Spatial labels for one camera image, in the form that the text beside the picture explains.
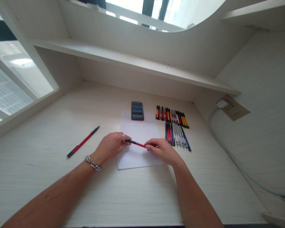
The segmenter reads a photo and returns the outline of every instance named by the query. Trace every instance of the pen row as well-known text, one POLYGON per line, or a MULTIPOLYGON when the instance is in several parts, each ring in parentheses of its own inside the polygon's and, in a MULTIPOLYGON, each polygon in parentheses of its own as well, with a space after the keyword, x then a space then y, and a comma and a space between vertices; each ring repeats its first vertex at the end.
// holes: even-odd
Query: pen row
POLYGON ((165 123, 165 139, 171 146, 177 145, 192 151, 183 128, 175 123, 165 123))
POLYGON ((170 110, 169 108, 165 108, 164 111, 164 107, 162 106, 162 108, 160 108, 160 105, 158 105, 156 108, 156 120, 166 121, 168 123, 177 124, 184 128, 190 129, 186 116, 183 112, 170 110))

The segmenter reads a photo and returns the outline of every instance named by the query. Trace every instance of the silver chain bracelet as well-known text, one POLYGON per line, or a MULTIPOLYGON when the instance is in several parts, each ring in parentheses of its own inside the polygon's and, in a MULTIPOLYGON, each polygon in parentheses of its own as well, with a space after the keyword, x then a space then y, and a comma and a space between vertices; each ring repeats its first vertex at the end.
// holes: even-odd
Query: silver chain bracelet
POLYGON ((100 170, 101 170, 101 167, 98 166, 98 165, 96 165, 95 162, 92 162, 92 161, 90 160, 90 157, 89 157, 89 156, 86 156, 86 157, 84 158, 84 160, 87 161, 88 163, 90 163, 91 166, 92 166, 94 169, 96 169, 97 171, 100 171, 100 170))

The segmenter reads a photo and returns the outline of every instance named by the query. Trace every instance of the person's left hand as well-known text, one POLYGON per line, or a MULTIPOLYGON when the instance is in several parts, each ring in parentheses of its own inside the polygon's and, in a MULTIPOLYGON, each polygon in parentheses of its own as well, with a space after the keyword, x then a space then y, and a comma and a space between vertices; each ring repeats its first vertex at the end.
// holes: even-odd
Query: person's left hand
MULTIPOLYGON (((124 135, 124 140, 131 139, 131 137, 124 135)), ((103 164, 115 158, 123 148, 130 144, 128 141, 123 141, 122 132, 109 133, 101 140, 95 152, 90 155, 90 159, 97 165, 103 166, 103 164)))

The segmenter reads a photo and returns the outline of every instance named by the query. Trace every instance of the power outlet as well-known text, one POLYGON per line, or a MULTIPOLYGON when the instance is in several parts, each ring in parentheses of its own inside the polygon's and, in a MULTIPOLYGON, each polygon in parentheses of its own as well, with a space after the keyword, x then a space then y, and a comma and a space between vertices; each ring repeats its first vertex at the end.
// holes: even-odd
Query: power outlet
POLYGON ((227 106, 222 108, 222 110, 234 121, 237 120, 248 113, 250 113, 249 110, 247 110, 244 106, 239 104, 237 101, 235 101, 232 97, 229 95, 225 95, 221 100, 224 100, 228 102, 227 106))

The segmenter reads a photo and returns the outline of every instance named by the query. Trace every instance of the white shelf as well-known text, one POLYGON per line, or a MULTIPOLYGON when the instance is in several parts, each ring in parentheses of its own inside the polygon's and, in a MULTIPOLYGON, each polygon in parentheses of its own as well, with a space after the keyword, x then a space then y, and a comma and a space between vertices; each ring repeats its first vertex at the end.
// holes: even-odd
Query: white shelf
POLYGON ((32 44, 38 47, 63 52, 91 60, 127 67, 133 70, 157 75, 204 88, 209 88, 229 94, 239 95, 240 92, 219 79, 181 70, 169 65, 153 62, 133 55, 123 54, 94 46, 75 39, 34 39, 32 44))
POLYGON ((285 0, 267 0, 236 9, 221 19, 256 31, 285 32, 285 0))

